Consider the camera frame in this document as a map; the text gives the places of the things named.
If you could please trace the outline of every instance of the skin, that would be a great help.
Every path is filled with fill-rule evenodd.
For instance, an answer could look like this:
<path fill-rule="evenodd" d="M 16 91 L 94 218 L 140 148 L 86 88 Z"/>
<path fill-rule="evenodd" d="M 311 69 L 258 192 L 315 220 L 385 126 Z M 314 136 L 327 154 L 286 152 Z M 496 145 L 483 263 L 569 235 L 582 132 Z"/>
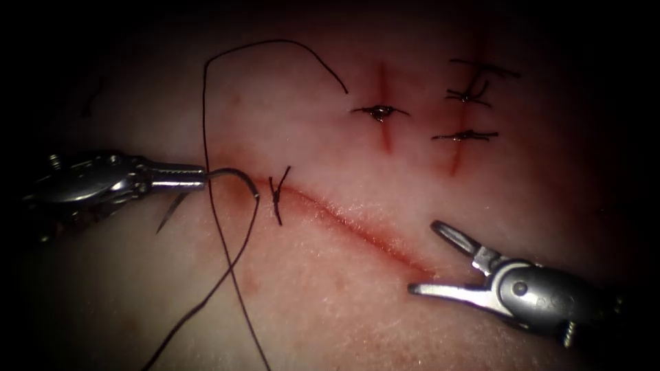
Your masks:
<path fill-rule="evenodd" d="M 429 230 L 434 219 L 591 282 L 640 279 L 635 221 L 625 210 L 596 210 L 643 194 L 645 179 L 591 77 L 533 17 L 507 8 L 321 9 L 264 10 L 240 21 L 231 15 L 238 12 L 209 9 L 145 22 L 101 49 L 33 143 L 204 164 L 204 61 L 269 38 L 304 43 L 349 94 L 292 45 L 220 58 L 208 74 L 209 167 L 239 168 L 261 193 L 234 272 L 271 369 L 585 368 L 551 339 L 463 304 L 409 295 L 406 285 L 483 280 Z M 489 75 L 481 99 L 493 108 L 445 100 L 446 89 L 462 91 L 472 77 L 450 58 L 481 59 L 522 78 Z M 91 95 L 91 113 L 81 117 Z M 380 124 L 350 113 L 375 104 L 410 117 L 393 113 Z M 500 135 L 430 141 L 469 128 Z M 288 165 L 280 227 L 268 177 L 279 182 Z M 233 178 L 214 180 L 212 194 L 235 256 L 254 201 Z M 209 194 L 189 196 L 155 235 L 173 197 L 150 196 L 55 248 L 12 255 L 27 303 L 21 323 L 41 355 L 34 362 L 141 368 L 208 293 L 228 268 Z M 265 369 L 232 280 L 154 367 Z"/>

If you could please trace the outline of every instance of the interrupted suture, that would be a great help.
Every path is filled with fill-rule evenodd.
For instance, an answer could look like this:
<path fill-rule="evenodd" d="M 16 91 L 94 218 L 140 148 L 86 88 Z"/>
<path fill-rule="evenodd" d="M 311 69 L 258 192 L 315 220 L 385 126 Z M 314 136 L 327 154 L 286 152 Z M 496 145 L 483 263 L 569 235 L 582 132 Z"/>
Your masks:
<path fill-rule="evenodd" d="M 289 170 L 291 170 L 291 166 L 287 166 L 286 171 L 284 172 L 284 176 L 282 176 L 282 179 L 280 179 L 280 183 L 277 185 L 277 188 L 273 187 L 273 177 L 268 177 L 268 183 L 270 184 L 270 194 L 273 196 L 273 209 L 275 210 L 275 217 L 277 218 L 277 223 L 281 226 L 282 225 L 282 218 L 280 217 L 280 191 L 282 188 L 282 183 L 284 183 L 284 179 L 287 178 L 287 175 L 289 174 Z"/>
<path fill-rule="evenodd" d="M 396 109 L 392 106 L 381 106 L 379 104 L 371 107 L 362 107 L 358 109 L 352 109 L 351 112 L 365 112 L 371 115 L 371 117 L 374 118 L 374 120 L 379 121 L 379 122 L 384 122 L 383 118 L 384 117 L 389 117 L 389 115 L 392 114 L 392 112 L 399 112 L 403 113 L 404 115 L 410 116 L 408 112 L 402 111 L 400 109 Z"/>
<path fill-rule="evenodd" d="M 472 76 L 472 79 L 470 80 L 470 83 L 467 84 L 467 87 L 463 91 L 456 91 L 452 89 L 447 89 L 447 95 L 445 99 L 457 99 L 460 100 L 461 102 L 468 103 L 468 102 L 473 102 L 473 103 L 479 103 L 483 104 L 484 106 L 492 107 L 490 103 L 484 102 L 482 100 L 479 100 L 483 96 L 483 94 L 486 92 L 486 89 L 488 88 L 488 85 L 490 84 L 489 80 L 486 80 L 483 83 L 483 86 L 481 87 L 481 90 L 475 93 L 475 85 L 479 81 L 479 78 L 481 77 L 481 74 L 484 72 L 496 74 L 497 76 L 501 78 L 506 78 L 507 76 L 511 76 L 514 78 L 520 78 L 520 74 L 518 72 L 513 72 L 509 71 L 506 69 L 503 69 L 501 67 L 497 67 L 496 65 L 491 65 L 489 63 L 479 63 L 479 62 L 472 62 L 469 60 L 463 60 L 463 59 L 450 59 L 450 63 L 461 63 L 465 65 L 471 65 L 476 67 L 476 71 L 474 73 L 474 76 Z"/>
<path fill-rule="evenodd" d="M 492 133 L 477 133 L 476 131 L 470 129 L 466 131 L 461 131 L 459 133 L 451 134 L 451 135 L 436 135 L 431 138 L 431 140 L 435 139 L 449 139 L 453 140 L 456 142 L 461 142 L 466 139 L 477 139 L 477 140 L 485 140 L 487 142 L 490 141 L 491 137 L 497 137 L 499 133 L 492 132 Z"/>

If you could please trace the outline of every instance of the black suture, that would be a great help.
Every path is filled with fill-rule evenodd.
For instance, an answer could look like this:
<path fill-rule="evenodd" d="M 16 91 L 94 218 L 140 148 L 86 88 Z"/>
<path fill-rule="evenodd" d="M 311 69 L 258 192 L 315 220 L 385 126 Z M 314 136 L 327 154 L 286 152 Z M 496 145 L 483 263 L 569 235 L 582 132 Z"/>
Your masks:
<path fill-rule="evenodd" d="M 232 52 L 237 52 L 237 51 L 239 51 L 239 50 L 246 49 L 246 48 L 249 48 L 249 47 L 253 47 L 253 46 L 257 46 L 257 45 L 263 45 L 263 44 L 268 44 L 268 43 L 291 43 L 291 44 L 294 44 L 294 45 L 300 46 L 300 47 L 302 47 L 303 49 L 307 50 L 307 51 L 310 52 L 312 55 L 314 55 L 314 57 L 316 58 L 316 60 L 317 60 L 317 61 L 318 61 L 318 62 L 319 62 L 319 63 L 320 63 L 320 64 L 321 64 L 321 65 L 322 65 L 322 66 L 323 66 L 323 67 L 324 67 L 324 68 L 325 68 L 325 69 L 326 69 L 326 70 L 327 70 L 327 71 L 328 71 L 328 72 L 329 72 L 329 73 L 330 73 L 330 74 L 331 74 L 331 75 L 332 75 L 332 76 L 333 76 L 333 77 L 339 82 L 339 83 L 340 83 L 340 85 L 341 85 L 342 88 L 344 89 L 344 93 L 345 93 L 345 94 L 348 94 L 348 93 L 349 93 L 349 91 L 348 91 L 348 89 L 346 88 L 346 86 L 344 85 L 344 83 L 341 81 L 341 79 L 339 79 L 339 76 L 337 76 L 337 74 L 335 74 L 335 72 L 334 72 L 332 69 L 330 69 L 330 67 L 329 67 L 328 65 L 326 65 L 325 62 L 323 62 L 323 60 L 321 60 L 321 58 L 320 58 L 320 57 L 319 57 L 319 56 L 318 56 L 313 50 L 311 50 L 311 49 L 310 49 L 309 47 L 307 47 L 306 45 L 303 45 L 302 43 L 298 43 L 297 41 L 286 40 L 286 39 L 272 39 L 272 40 L 258 41 L 258 42 L 255 42 L 255 43 L 250 43 L 250 44 L 246 44 L 246 45 L 242 45 L 242 46 L 239 46 L 239 47 L 235 47 L 235 48 L 232 48 L 232 49 L 226 50 L 226 51 L 224 51 L 224 52 L 222 52 L 222 53 L 220 53 L 220 54 L 216 54 L 215 56 L 209 58 L 209 59 L 204 63 L 204 69 L 203 69 L 203 75 L 202 75 L 202 92 L 201 92 L 201 127 L 202 127 L 202 141 L 203 141 L 203 146 L 204 146 L 204 161 L 205 161 L 205 165 L 206 165 L 206 169 L 207 169 L 207 171 L 208 171 L 208 169 L 209 169 L 209 167 L 210 167 L 210 165 L 209 165 L 209 159 L 208 159 L 208 140 L 207 140 L 207 137 L 206 137 L 206 86 L 207 86 L 207 84 L 208 84 L 208 79 L 207 79 L 207 77 L 208 77 L 208 68 L 209 68 L 210 64 L 211 64 L 214 60 L 220 58 L 221 56 L 224 56 L 224 55 L 229 54 L 229 53 L 232 53 Z M 226 257 L 226 259 L 227 259 L 227 262 L 230 263 L 229 269 L 225 272 L 225 274 L 223 274 L 223 277 L 220 279 L 220 281 L 218 282 L 218 284 L 213 288 L 213 290 L 211 290 L 211 292 L 209 293 L 209 295 L 207 296 L 207 298 L 206 298 L 202 303 L 200 303 L 198 306 L 196 306 L 196 307 L 193 309 L 194 312 L 193 312 L 193 311 L 189 312 L 186 316 L 184 316 L 184 318 L 181 319 L 181 321 L 179 321 L 179 323 L 178 323 L 178 324 L 176 325 L 176 327 L 170 332 L 170 334 L 168 335 L 168 337 L 166 338 L 166 340 L 164 341 L 164 343 L 161 345 L 161 347 L 158 348 L 157 352 L 154 354 L 154 356 L 152 357 L 152 359 L 147 363 L 146 366 L 144 366 L 143 370 L 148 370 L 148 369 L 149 369 L 149 368 L 155 363 L 156 359 L 160 356 L 160 354 L 162 353 L 163 349 L 165 349 L 167 343 L 168 343 L 168 342 L 170 341 L 170 339 L 174 336 L 174 334 L 179 330 L 179 328 L 183 325 L 183 323 L 184 323 L 185 321 L 187 321 L 190 317 L 192 317 L 192 315 L 194 315 L 197 311 L 199 311 L 199 309 L 201 309 L 201 308 L 206 304 L 206 301 L 208 300 L 208 298 L 209 298 L 209 297 L 214 293 L 214 291 L 219 287 L 219 285 L 222 283 L 222 281 L 224 281 L 224 279 L 225 279 L 225 278 L 231 273 L 232 281 L 234 282 L 234 289 L 235 289 L 235 291 L 236 291 L 236 295 L 238 296 L 239 302 L 240 302 L 240 304 L 241 304 L 241 308 L 242 308 L 242 310 L 243 310 L 243 316 L 245 317 L 245 320 L 247 321 L 247 325 L 248 325 L 248 327 L 249 327 L 249 329 L 250 329 L 250 333 L 251 333 L 252 338 L 253 338 L 253 340 L 254 340 L 254 343 L 255 343 L 255 345 L 256 345 L 256 347 L 257 347 L 257 350 L 259 351 L 259 354 L 260 354 L 260 356 L 261 356 L 261 359 L 263 360 L 264 366 L 266 367 L 266 370 L 270 371 L 270 364 L 268 363 L 268 360 L 266 359 L 266 356 L 265 356 L 264 353 L 263 353 L 263 349 L 261 348 L 261 344 L 259 343 L 259 340 L 258 340 L 257 337 L 256 337 L 256 333 L 254 332 L 254 328 L 252 327 L 252 323 L 251 323 L 251 321 L 250 321 L 250 316 L 248 315 L 248 311 L 247 311 L 247 309 L 245 308 L 245 303 L 243 302 L 243 297 L 242 297 L 242 295 L 241 295 L 241 291 L 239 290 L 238 282 L 237 282 L 237 280 L 236 280 L 236 276 L 235 276 L 235 274 L 234 274 L 234 265 L 238 262 L 238 259 L 239 259 L 240 255 L 243 253 L 243 250 L 245 249 L 245 246 L 246 246 L 247 243 L 248 243 L 248 239 L 249 239 L 249 237 L 250 237 L 250 233 L 251 233 L 251 231 L 252 231 L 252 226 L 253 226 L 253 224 L 254 224 L 254 220 L 255 220 L 255 218 L 256 218 L 256 211 L 257 211 L 257 208 L 259 207 L 259 192 L 258 192 L 258 190 L 256 189 L 256 186 L 254 185 L 254 183 L 252 182 L 252 180 L 250 179 L 250 177 L 247 176 L 244 172 L 241 172 L 240 170 L 237 170 L 237 169 L 231 169 L 231 168 L 218 169 L 218 170 L 214 170 L 213 172 L 209 172 L 209 173 L 207 174 L 207 176 L 208 176 L 208 178 L 212 178 L 212 177 L 214 177 L 214 176 L 222 175 L 222 174 L 234 174 L 234 175 L 236 175 L 236 176 L 242 178 L 242 179 L 248 184 L 248 187 L 250 188 L 250 191 L 252 192 L 252 194 L 253 194 L 253 195 L 255 196 L 255 198 L 256 198 L 256 206 L 255 206 L 255 209 L 254 209 L 254 214 L 253 214 L 253 216 L 252 216 L 252 220 L 250 221 L 250 228 L 249 228 L 249 230 L 248 230 L 248 234 L 247 234 L 247 236 L 246 236 L 246 238 L 245 238 L 245 242 L 243 243 L 243 246 L 242 246 L 242 248 L 241 248 L 241 250 L 240 250 L 240 252 L 239 252 L 239 255 L 236 257 L 236 260 L 234 260 L 234 262 L 232 263 L 232 261 L 231 261 L 231 257 L 229 256 L 229 250 L 228 250 L 228 248 L 227 248 L 227 244 L 226 244 L 226 242 L 225 242 L 224 235 L 223 235 L 223 233 L 222 233 L 222 228 L 220 227 L 220 222 L 219 222 L 219 220 L 218 220 L 217 212 L 216 212 L 216 210 L 215 210 L 215 203 L 213 202 L 212 186 L 211 186 L 211 183 L 209 182 L 209 183 L 208 183 L 208 193 L 209 193 L 209 198 L 210 198 L 210 202 L 211 202 L 211 210 L 213 211 L 213 217 L 214 217 L 215 222 L 216 222 L 216 226 L 217 226 L 217 229 L 218 229 L 218 233 L 220 234 L 220 239 L 221 239 L 221 241 L 222 241 L 223 250 L 224 250 L 224 252 L 225 252 L 225 257 Z M 173 214 L 174 210 L 176 210 L 176 208 L 178 207 L 178 205 L 179 205 L 179 204 L 183 201 L 183 199 L 185 199 L 185 198 L 186 198 L 186 195 L 179 195 L 179 196 L 175 199 L 175 201 L 173 202 L 173 204 L 172 204 L 172 205 L 170 206 L 170 208 L 168 209 L 168 212 L 167 212 L 167 214 L 166 214 L 166 218 L 164 218 L 164 220 L 161 222 L 161 225 L 159 226 L 158 231 L 160 231 L 161 228 L 163 228 L 164 224 L 167 222 L 167 220 L 169 219 L 169 217 Z"/>
<path fill-rule="evenodd" d="M 371 115 L 374 120 L 383 122 L 383 117 L 388 117 L 392 112 L 399 112 L 403 113 L 406 116 L 410 116 L 408 112 L 405 112 L 400 109 L 396 109 L 392 106 L 383 106 L 380 104 L 376 104 L 375 106 L 371 107 L 361 107 L 361 108 L 356 108 L 356 109 L 351 109 L 351 113 L 353 112 L 365 112 Z"/>
<path fill-rule="evenodd" d="M 275 217 L 277 217 L 277 223 L 282 226 L 282 218 L 280 217 L 280 192 L 282 190 L 282 183 L 284 179 L 287 178 L 291 170 L 291 166 L 287 166 L 284 176 L 280 179 L 280 183 L 277 185 L 277 189 L 273 188 L 273 177 L 268 177 L 268 183 L 270 183 L 270 194 L 273 196 L 273 209 L 275 210 Z"/>
<path fill-rule="evenodd" d="M 165 216 L 163 216 L 163 219 L 160 221 L 160 224 L 158 225 L 158 229 L 156 230 L 156 234 L 160 232 L 161 229 L 165 226 L 165 223 L 167 223 L 168 220 L 172 217 L 174 214 L 174 211 L 181 205 L 182 202 L 184 202 L 184 199 L 189 195 L 189 193 L 181 193 L 177 196 L 176 199 L 172 202 L 170 207 L 167 209 L 167 212 L 165 212 Z"/>
<path fill-rule="evenodd" d="M 322 65 L 322 66 L 323 66 L 323 67 L 324 67 L 324 68 L 325 68 L 325 69 L 326 69 L 326 70 L 327 70 L 327 71 L 328 71 L 328 72 L 329 72 L 329 73 L 335 78 L 335 80 L 337 80 L 337 82 L 339 82 L 339 84 L 342 85 L 342 89 L 344 89 L 344 93 L 345 93 L 345 94 L 348 94 L 348 93 L 349 93 L 349 90 L 346 89 L 346 86 L 345 86 L 344 83 L 341 81 L 341 79 L 339 79 L 339 76 L 337 76 L 337 74 L 335 73 L 335 71 L 333 71 L 333 70 L 330 68 L 330 66 L 326 65 L 325 62 L 323 62 L 323 60 L 321 59 L 321 57 L 319 57 L 318 54 L 314 52 L 314 50 L 312 50 L 310 47 L 306 46 L 305 44 L 299 43 L 298 41 L 287 40 L 287 39 L 285 39 L 285 38 L 274 38 L 274 39 L 271 39 L 271 40 L 263 40 L 263 41 L 257 41 L 257 42 L 255 42 L 255 43 L 249 43 L 249 44 L 241 45 L 241 46 L 239 46 L 239 47 L 234 47 L 234 48 L 232 48 L 232 49 L 225 50 L 224 52 L 221 52 L 221 53 L 216 54 L 216 55 L 214 55 L 213 57 L 209 58 L 209 60 L 207 60 L 207 61 L 206 61 L 206 64 L 204 65 L 204 87 L 203 87 L 203 92 L 204 92 L 204 93 L 206 92 L 206 74 L 207 74 L 207 72 L 208 72 L 208 66 L 211 64 L 211 62 L 213 62 L 214 60 L 216 60 L 216 59 L 218 59 L 218 58 L 220 58 L 220 57 L 222 57 L 222 56 L 224 56 L 224 55 L 226 55 L 226 54 L 229 54 L 229 53 L 237 52 L 237 51 L 239 51 L 239 50 L 247 49 L 247 48 L 249 48 L 249 47 L 254 47 L 254 46 L 257 46 L 257 45 L 272 44 L 272 43 L 289 43 L 289 44 L 294 44 L 294 45 L 297 45 L 297 46 L 299 46 L 299 47 L 301 47 L 301 48 L 307 50 L 307 51 L 310 52 L 311 55 L 313 55 L 314 58 L 316 58 L 316 60 L 317 60 L 317 61 L 318 61 L 318 62 L 319 62 L 319 63 L 320 63 L 320 64 L 321 64 L 321 65 Z"/>
<path fill-rule="evenodd" d="M 520 78 L 522 76 L 518 72 L 509 71 L 508 69 L 503 69 L 501 67 L 489 63 L 472 62 L 469 60 L 463 60 L 458 58 L 453 58 L 450 59 L 449 61 L 450 63 L 463 63 L 466 65 L 473 65 L 477 67 L 476 73 L 470 80 L 470 83 L 467 85 L 467 88 L 465 88 L 465 91 L 456 91 L 456 90 L 447 89 L 447 93 L 453 95 L 447 95 L 445 96 L 445 99 L 457 99 L 464 103 L 473 102 L 473 103 L 483 104 L 484 106 L 492 107 L 490 103 L 479 100 L 479 98 L 481 98 L 483 94 L 486 92 L 486 89 L 490 84 L 488 80 L 484 82 L 483 87 L 477 94 L 472 93 L 472 90 L 474 89 L 474 85 L 481 76 L 482 72 L 491 72 L 493 74 L 496 74 L 497 76 L 500 76 L 501 78 L 506 78 L 507 76 Z"/>
<path fill-rule="evenodd" d="M 100 77 L 98 79 L 98 83 L 96 84 L 96 88 L 87 98 L 87 100 L 85 100 L 85 103 L 83 104 L 82 109 L 80 110 L 81 117 L 84 118 L 91 116 L 91 104 L 94 102 L 96 97 L 98 97 L 98 95 L 101 94 L 102 90 L 103 90 L 103 77 Z"/>
<path fill-rule="evenodd" d="M 250 188 L 254 189 L 254 183 L 252 183 L 252 181 L 250 181 L 248 183 L 248 185 L 250 185 L 250 184 L 252 184 L 252 187 L 250 187 Z M 151 356 L 149 361 L 147 361 L 147 363 L 144 365 L 144 367 L 142 367 L 142 370 L 149 370 L 154 365 L 154 363 L 158 360 L 158 357 L 160 357 L 160 355 L 163 353 L 163 351 L 165 350 L 165 348 L 169 344 L 170 340 L 172 340 L 172 338 L 174 337 L 174 335 L 176 335 L 176 333 L 179 331 L 179 329 L 181 327 L 183 327 L 183 325 L 190 318 L 192 318 L 193 315 L 197 314 L 197 312 L 199 312 L 203 307 L 206 306 L 206 303 L 208 303 L 208 300 L 213 296 L 213 294 L 220 287 L 222 282 L 224 282 L 224 280 L 227 278 L 229 273 L 233 272 L 234 266 L 239 262 L 239 259 L 241 258 L 241 255 L 243 255 L 243 252 L 245 251 L 245 247 L 247 247 L 247 245 L 248 245 L 248 241 L 250 239 L 250 234 L 252 233 L 252 227 L 254 226 L 254 221 L 256 220 L 256 212 L 259 209 L 259 194 L 258 193 L 254 196 L 254 199 L 255 199 L 256 203 L 254 205 L 254 211 L 252 212 L 252 219 L 250 220 L 250 226 L 247 228 L 247 234 L 245 235 L 245 240 L 243 241 L 243 245 L 241 246 L 241 249 L 239 250 L 239 253 L 236 255 L 236 258 L 233 261 L 230 261 L 230 266 L 227 268 L 225 273 L 220 277 L 218 282 L 216 282 L 216 284 L 213 286 L 213 288 L 208 292 L 208 294 L 205 296 L 205 298 L 200 303 L 198 303 L 196 306 L 194 306 L 192 309 L 190 309 L 183 317 L 181 317 L 181 319 L 179 319 L 179 321 L 174 325 L 174 327 L 172 327 L 172 329 L 167 334 L 167 336 L 165 336 L 165 339 L 160 344 L 158 349 L 153 353 L 153 355 Z M 213 204 L 211 204 L 211 205 L 212 205 L 211 208 L 214 211 L 213 214 L 216 215 L 215 207 L 214 207 Z M 218 221 L 217 216 L 215 216 L 215 222 L 216 222 L 216 226 L 220 230 L 220 222 Z M 223 243 L 223 245 L 225 245 L 225 250 L 226 250 L 227 246 L 225 244 L 224 238 L 222 238 L 222 243 Z"/>
<path fill-rule="evenodd" d="M 466 139 L 479 139 L 479 140 L 485 140 L 487 142 L 490 142 L 489 137 L 497 137 L 499 135 L 500 134 L 496 131 L 494 131 L 492 133 L 477 133 L 476 131 L 473 131 L 472 129 L 470 129 L 470 130 L 461 131 L 461 132 L 451 134 L 451 135 L 436 135 L 436 136 L 432 137 L 431 140 L 434 140 L 434 139 L 452 139 L 452 140 L 455 140 L 457 142 L 460 142 L 460 141 L 466 140 Z"/>
<path fill-rule="evenodd" d="M 203 144 L 204 144 L 204 160 L 206 162 L 206 168 L 207 169 L 209 169 L 208 141 L 207 141 L 207 138 L 206 138 L 206 86 L 208 84 L 208 79 L 207 79 L 208 68 L 214 60 L 220 58 L 221 56 L 224 56 L 224 55 L 232 53 L 232 52 L 237 52 L 239 50 L 246 49 L 246 48 L 249 48 L 249 47 L 254 47 L 254 46 L 257 46 L 257 45 L 264 45 L 264 44 L 269 44 L 269 43 L 290 43 L 290 44 L 297 45 L 297 46 L 307 50 L 339 82 L 339 84 L 344 89 L 344 93 L 345 94 L 349 93 L 349 90 L 346 89 L 346 86 L 341 81 L 341 79 L 339 79 L 339 76 L 337 76 L 337 74 L 335 74 L 335 72 L 328 65 L 326 65 L 325 62 L 323 62 L 323 60 L 321 60 L 321 58 L 312 49 L 310 49 L 306 45 L 303 45 L 302 43 L 299 43 L 297 41 L 292 41 L 292 40 L 287 40 L 287 39 L 279 39 L 279 38 L 278 39 L 272 39 L 272 40 L 264 40 L 264 41 L 258 41 L 258 42 L 255 42 L 255 43 L 250 43 L 250 44 L 242 45 L 242 46 L 239 46 L 239 47 L 235 47 L 235 48 L 229 49 L 227 51 L 224 51 L 220 54 L 216 54 L 215 56 L 209 58 L 209 60 L 207 60 L 206 63 L 204 63 L 202 91 L 201 91 L 201 126 L 202 126 Z M 214 217 L 216 218 L 216 221 L 217 221 L 217 215 L 216 215 L 216 212 L 215 212 L 215 205 L 213 203 L 213 193 L 212 193 L 212 190 L 211 190 L 210 183 L 209 183 L 209 187 L 208 187 L 208 192 L 209 192 L 210 199 L 211 199 L 211 207 L 212 207 L 212 210 L 213 210 L 213 215 L 214 215 Z M 229 251 L 227 250 L 227 245 L 224 243 L 224 236 L 222 234 L 222 229 L 220 228 L 219 223 L 217 223 L 217 225 L 218 225 L 218 231 L 220 233 L 220 238 L 223 241 L 223 249 L 225 251 L 225 257 L 227 258 L 227 261 L 230 262 L 231 259 L 229 257 Z M 234 274 L 234 270 L 230 269 L 230 273 L 232 275 L 232 281 L 234 282 L 234 289 L 236 291 L 236 296 L 239 299 L 239 303 L 241 303 L 241 308 L 243 309 L 243 315 L 245 316 L 247 326 L 250 329 L 250 333 L 252 334 L 254 344 L 256 345 L 256 348 L 259 351 L 259 355 L 261 356 L 261 359 L 263 360 L 263 364 L 266 367 L 266 370 L 270 371 L 270 364 L 268 363 L 268 360 L 266 359 L 266 356 L 263 353 L 263 349 L 261 348 L 261 344 L 259 343 L 259 340 L 256 337 L 256 333 L 254 332 L 254 329 L 252 327 L 252 323 L 250 321 L 250 316 L 248 316 L 248 312 L 245 309 L 245 303 L 243 302 L 243 297 L 241 295 L 241 291 L 239 289 L 239 285 L 238 285 L 238 282 L 236 280 L 236 275 Z"/>

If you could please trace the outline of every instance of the red incision line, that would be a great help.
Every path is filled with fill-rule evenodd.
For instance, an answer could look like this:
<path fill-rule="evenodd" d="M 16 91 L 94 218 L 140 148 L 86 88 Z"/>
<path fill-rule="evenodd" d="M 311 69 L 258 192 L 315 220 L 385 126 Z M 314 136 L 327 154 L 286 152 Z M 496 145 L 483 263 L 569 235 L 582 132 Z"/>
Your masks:
<path fill-rule="evenodd" d="M 380 61 L 378 65 L 378 102 L 388 102 L 390 98 L 390 87 L 387 83 L 387 69 L 385 63 Z M 390 134 L 390 126 L 387 122 L 380 123 L 380 130 L 383 136 L 383 149 L 388 155 L 392 154 L 392 135 Z"/>
<path fill-rule="evenodd" d="M 255 182 L 262 183 L 265 187 L 268 187 L 268 182 L 266 180 L 255 179 Z M 415 262 L 412 257 L 409 256 L 409 254 L 398 250 L 394 244 L 388 242 L 390 240 L 402 240 L 402 238 L 397 238 L 390 232 L 383 232 L 380 234 L 368 233 L 366 232 L 368 228 L 365 228 L 364 225 L 358 225 L 353 221 L 337 215 L 323 202 L 305 194 L 301 190 L 287 187 L 285 185 L 282 186 L 281 190 L 283 194 L 288 194 L 292 198 L 297 199 L 297 202 L 295 203 L 289 202 L 289 207 L 287 209 L 290 210 L 295 208 L 298 209 L 301 214 L 315 215 L 316 218 L 320 219 L 321 221 L 341 226 L 342 228 L 339 230 L 342 230 L 353 237 L 360 238 L 364 242 L 367 242 L 381 252 L 385 253 L 389 258 L 392 258 L 393 260 L 405 265 L 406 267 L 410 267 L 419 273 L 422 273 L 424 278 L 431 278 L 434 275 L 433 269 L 424 266 L 420 262 Z"/>
<path fill-rule="evenodd" d="M 465 104 L 461 107 L 461 116 L 459 117 L 459 128 L 456 130 L 457 133 L 465 130 L 465 112 L 467 111 Z M 455 142 L 456 149 L 454 150 L 454 158 L 452 159 L 452 165 L 449 169 L 449 175 L 453 177 L 456 175 L 456 171 L 461 164 L 461 153 L 463 152 L 463 141 Z"/>

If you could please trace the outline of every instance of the blood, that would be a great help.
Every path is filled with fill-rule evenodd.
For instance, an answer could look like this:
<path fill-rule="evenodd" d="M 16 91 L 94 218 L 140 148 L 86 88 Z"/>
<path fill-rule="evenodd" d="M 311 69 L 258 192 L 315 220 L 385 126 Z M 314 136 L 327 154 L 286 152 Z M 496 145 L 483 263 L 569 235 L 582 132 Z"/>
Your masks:
<path fill-rule="evenodd" d="M 388 71 L 387 68 L 385 67 L 385 63 L 381 60 L 379 65 L 378 65 L 378 102 L 382 102 L 382 104 L 387 104 L 388 100 L 390 99 L 390 87 L 388 83 L 388 79 L 390 76 L 388 76 Z M 390 133 L 390 126 L 387 124 L 387 122 L 381 122 L 380 123 L 380 130 L 382 134 L 382 141 L 383 141 L 383 150 L 385 151 L 386 154 L 392 155 L 392 134 Z"/>

